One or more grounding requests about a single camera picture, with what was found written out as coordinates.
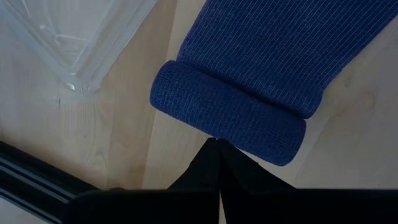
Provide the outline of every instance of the wooden floor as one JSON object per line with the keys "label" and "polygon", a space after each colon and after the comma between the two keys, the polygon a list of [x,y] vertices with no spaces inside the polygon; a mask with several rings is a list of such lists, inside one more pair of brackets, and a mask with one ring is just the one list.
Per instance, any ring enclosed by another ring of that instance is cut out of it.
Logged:
{"label": "wooden floor", "polygon": [[[51,71],[3,66],[1,56],[0,138],[100,188],[168,187],[208,136],[153,109],[149,91],[204,2],[159,0],[86,98]],[[397,189],[397,58],[395,18],[328,87],[289,165],[251,157],[296,187]],[[6,223],[26,223],[19,209],[0,201],[0,210],[0,223],[5,213]]]}

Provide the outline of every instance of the clear plastic container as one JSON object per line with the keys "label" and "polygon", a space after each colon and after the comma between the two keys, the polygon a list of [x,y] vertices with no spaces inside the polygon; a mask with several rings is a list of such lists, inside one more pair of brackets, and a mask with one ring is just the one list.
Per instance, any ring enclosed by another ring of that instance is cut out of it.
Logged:
{"label": "clear plastic container", "polygon": [[100,87],[157,0],[0,0],[12,29],[77,93]]}

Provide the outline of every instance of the black object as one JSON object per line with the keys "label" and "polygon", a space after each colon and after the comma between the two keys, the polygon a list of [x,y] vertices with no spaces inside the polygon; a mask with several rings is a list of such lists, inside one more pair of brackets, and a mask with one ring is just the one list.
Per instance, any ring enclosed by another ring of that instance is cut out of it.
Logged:
{"label": "black object", "polygon": [[295,189],[222,139],[167,190],[95,190],[4,143],[0,162],[2,196],[52,223],[218,223],[219,192],[229,224],[398,222],[396,190]]}

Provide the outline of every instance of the transparent plastic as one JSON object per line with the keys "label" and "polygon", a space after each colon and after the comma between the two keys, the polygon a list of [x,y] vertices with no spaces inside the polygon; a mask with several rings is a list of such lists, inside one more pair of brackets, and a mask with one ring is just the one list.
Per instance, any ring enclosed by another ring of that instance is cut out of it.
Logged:
{"label": "transparent plastic", "polygon": [[72,89],[100,87],[157,0],[0,0],[12,29]]}

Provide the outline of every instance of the ribbed knit texture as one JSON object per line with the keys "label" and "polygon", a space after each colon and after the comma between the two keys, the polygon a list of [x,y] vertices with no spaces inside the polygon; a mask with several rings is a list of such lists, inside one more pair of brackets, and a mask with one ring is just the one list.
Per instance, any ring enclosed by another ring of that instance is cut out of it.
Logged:
{"label": "ribbed knit texture", "polygon": [[[159,72],[152,104],[284,165],[304,135],[297,132],[304,132],[298,117],[314,114],[327,85],[397,13],[396,0],[208,0],[181,46],[179,63]],[[230,100],[221,100],[226,95]],[[259,105],[240,109],[243,101]],[[228,113],[233,119],[222,119]]]}

